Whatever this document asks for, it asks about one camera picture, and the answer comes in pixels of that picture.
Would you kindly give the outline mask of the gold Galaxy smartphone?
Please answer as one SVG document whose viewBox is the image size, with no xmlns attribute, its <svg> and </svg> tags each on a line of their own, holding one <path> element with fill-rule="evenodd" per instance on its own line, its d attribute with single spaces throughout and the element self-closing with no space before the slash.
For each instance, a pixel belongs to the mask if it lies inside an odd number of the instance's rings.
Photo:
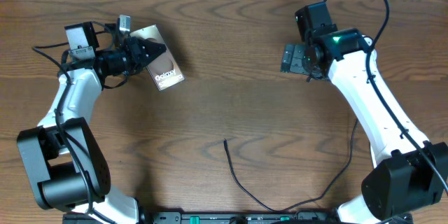
<svg viewBox="0 0 448 224">
<path fill-rule="evenodd" d="M 181 72 L 156 24 L 133 31 L 130 33 L 130 36 L 165 45 L 166 51 L 146 67 L 159 91 L 163 91 L 185 80 L 185 76 Z"/>
</svg>

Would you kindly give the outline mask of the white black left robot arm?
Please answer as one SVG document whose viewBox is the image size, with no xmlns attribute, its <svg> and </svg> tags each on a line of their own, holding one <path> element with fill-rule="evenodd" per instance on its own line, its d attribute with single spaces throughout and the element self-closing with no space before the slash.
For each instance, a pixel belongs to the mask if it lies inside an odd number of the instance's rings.
<svg viewBox="0 0 448 224">
<path fill-rule="evenodd" d="M 109 76 L 129 77 L 168 51 L 156 26 L 132 31 L 122 15 L 103 24 L 112 42 L 100 48 L 95 22 L 66 27 L 65 51 L 56 65 L 59 88 L 38 125 L 21 131 L 17 147 L 34 199 L 42 209 L 83 214 L 85 222 L 151 223 L 140 203 L 111 184 L 89 123 Z"/>
</svg>

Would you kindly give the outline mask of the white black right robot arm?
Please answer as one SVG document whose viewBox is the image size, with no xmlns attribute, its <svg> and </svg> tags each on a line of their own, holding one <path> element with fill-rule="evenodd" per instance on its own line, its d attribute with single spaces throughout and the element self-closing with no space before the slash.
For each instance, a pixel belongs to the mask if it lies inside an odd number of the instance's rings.
<svg viewBox="0 0 448 224">
<path fill-rule="evenodd" d="M 373 40 L 339 30 L 325 2 L 295 12 L 302 44 L 288 44 L 281 70 L 331 82 L 348 101 L 370 142 L 374 169 L 361 194 L 340 205 L 343 223 L 380 223 L 437 204 L 447 179 L 447 144 L 432 144 L 378 72 Z"/>
</svg>

